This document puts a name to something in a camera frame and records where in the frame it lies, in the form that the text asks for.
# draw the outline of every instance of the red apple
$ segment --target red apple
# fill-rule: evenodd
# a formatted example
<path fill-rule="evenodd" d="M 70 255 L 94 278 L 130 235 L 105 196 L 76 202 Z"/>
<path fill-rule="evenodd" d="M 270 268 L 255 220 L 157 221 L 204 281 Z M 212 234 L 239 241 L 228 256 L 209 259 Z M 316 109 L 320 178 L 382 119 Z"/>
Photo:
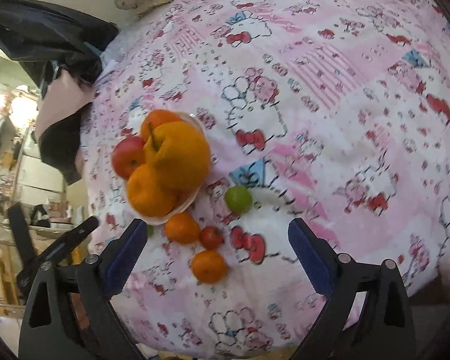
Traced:
<path fill-rule="evenodd" d="M 224 242 L 222 232 L 213 226 L 205 227 L 198 238 L 203 247 L 209 250 L 216 249 Z"/>
<path fill-rule="evenodd" d="M 112 166 L 117 175 L 128 180 L 133 171 L 145 163 L 142 137 L 128 137 L 116 145 L 112 153 Z"/>

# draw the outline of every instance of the hello kitty pattern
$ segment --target hello kitty pattern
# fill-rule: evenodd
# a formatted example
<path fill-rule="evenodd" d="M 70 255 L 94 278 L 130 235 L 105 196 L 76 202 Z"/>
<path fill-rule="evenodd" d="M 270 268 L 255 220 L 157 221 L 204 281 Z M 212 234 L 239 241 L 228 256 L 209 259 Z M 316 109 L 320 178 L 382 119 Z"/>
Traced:
<path fill-rule="evenodd" d="M 350 213 L 353 207 L 364 205 L 378 216 L 388 208 L 390 198 L 396 195 L 399 175 L 390 173 L 385 154 L 378 158 L 377 166 L 370 165 L 360 170 L 345 187 L 337 189 L 335 193 L 347 199 L 345 212 Z"/>
<path fill-rule="evenodd" d="M 254 16 L 250 11 L 240 11 L 229 17 L 226 25 L 211 33 L 215 38 L 226 37 L 225 41 L 232 47 L 248 44 L 253 39 L 261 36 L 270 36 L 267 21 L 259 16 Z"/>
<path fill-rule="evenodd" d="M 223 89 L 222 98 L 232 106 L 226 119 L 228 128 L 245 154 L 263 151 L 271 139 L 287 134 L 278 109 L 279 93 L 277 82 L 253 67 Z"/>
<path fill-rule="evenodd" d="M 165 11 L 110 45 L 116 65 L 82 121 L 101 223 L 89 249 L 135 217 L 113 148 L 152 109 L 183 111 L 213 153 L 187 211 L 222 231 L 229 272 L 198 283 L 189 265 L 202 247 L 155 226 L 113 299 L 135 339 L 201 359 L 300 344 L 325 300 L 289 247 L 297 217 L 337 252 L 394 258 L 409 295 L 435 277 L 450 250 L 450 25 L 435 2 L 174 0 Z M 235 185 L 252 194 L 246 214 L 224 201 Z"/>
<path fill-rule="evenodd" d="M 280 232 L 302 212 L 294 207 L 295 200 L 280 182 L 272 161 L 264 157 L 229 176 L 236 185 L 251 189 L 254 198 L 253 207 L 230 222 L 230 239 L 239 262 L 262 264 L 266 258 L 277 257 L 295 263 L 296 254 Z"/>

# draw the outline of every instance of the blue gripper pad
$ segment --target blue gripper pad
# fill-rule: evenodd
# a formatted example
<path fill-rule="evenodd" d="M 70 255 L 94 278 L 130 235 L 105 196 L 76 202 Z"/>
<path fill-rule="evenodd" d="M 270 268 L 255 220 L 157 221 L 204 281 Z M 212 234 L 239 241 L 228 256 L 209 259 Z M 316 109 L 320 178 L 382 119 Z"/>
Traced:
<path fill-rule="evenodd" d="M 310 240 L 311 237 L 318 240 L 302 219 L 294 219 L 289 223 L 288 241 L 300 264 L 302 264 L 308 279 L 318 294 L 325 295 L 330 299 L 334 290 L 334 277 L 332 277 L 332 272 L 324 259 L 315 249 Z"/>
<path fill-rule="evenodd" d="M 120 238 L 114 239 L 107 245 L 107 248 L 112 247 L 112 250 L 115 249 L 114 246 L 119 246 L 119 249 L 116 251 L 113 261 L 109 262 L 101 272 L 103 291 L 106 297 L 111 298 L 122 292 L 147 240 L 147 224 L 143 220 L 134 219 Z"/>

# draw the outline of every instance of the white plate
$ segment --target white plate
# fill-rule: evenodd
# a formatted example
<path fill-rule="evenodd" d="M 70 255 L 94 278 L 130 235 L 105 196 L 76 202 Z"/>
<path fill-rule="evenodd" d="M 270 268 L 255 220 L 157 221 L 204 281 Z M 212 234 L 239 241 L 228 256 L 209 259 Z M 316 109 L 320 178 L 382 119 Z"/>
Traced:
<path fill-rule="evenodd" d="M 202 123 L 197 119 L 197 117 L 193 114 L 186 114 L 185 112 L 175 112 L 177 115 L 181 117 L 182 120 L 190 123 L 193 127 L 195 127 L 197 130 L 199 130 L 205 139 L 207 139 L 207 135 L 205 134 L 205 128 L 203 127 Z M 135 216 L 137 218 L 143 219 L 148 225 L 157 226 L 162 225 L 165 222 L 167 222 L 173 215 L 180 214 L 181 212 L 184 212 L 197 198 L 198 191 L 200 190 L 200 187 L 198 187 L 195 191 L 193 191 L 190 196 L 178 207 L 176 207 L 174 210 L 172 210 L 169 214 L 165 216 L 144 216 L 140 213 L 138 213 L 132 205 L 129 203 L 130 207 L 132 208 L 133 212 L 135 213 Z"/>

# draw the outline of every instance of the orange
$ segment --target orange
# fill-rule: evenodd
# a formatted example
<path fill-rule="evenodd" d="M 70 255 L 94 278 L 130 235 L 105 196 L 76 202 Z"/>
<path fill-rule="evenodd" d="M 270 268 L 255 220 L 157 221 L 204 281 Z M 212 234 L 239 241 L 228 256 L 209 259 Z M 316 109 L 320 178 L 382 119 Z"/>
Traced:
<path fill-rule="evenodd" d="M 193 275 L 205 284 L 220 281 L 228 271 L 225 260 L 214 250 L 204 250 L 196 254 L 192 259 L 191 268 Z"/>
<path fill-rule="evenodd" d="M 151 130 L 155 130 L 158 126 L 164 123 L 179 122 L 181 119 L 175 112 L 168 111 L 167 109 L 154 109 L 151 111 L 145 120 L 142 122 L 140 132 L 144 142 L 147 142 L 150 137 L 149 123 L 151 124 Z"/>
<path fill-rule="evenodd" d="M 157 183 L 154 171 L 141 165 L 127 181 L 127 195 L 131 206 L 145 216 L 164 216 L 175 207 L 179 195 Z"/>
<path fill-rule="evenodd" d="M 145 146 L 147 163 L 158 182 L 171 190 L 190 192 L 198 188 L 211 167 L 210 147 L 201 131 L 187 122 L 158 126 Z"/>
<path fill-rule="evenodd" d="M 173 215 L 165 223 L 165 235 L 170 241 L 190 244 L 198 239 L 200 228 L 188 212 Z"/>

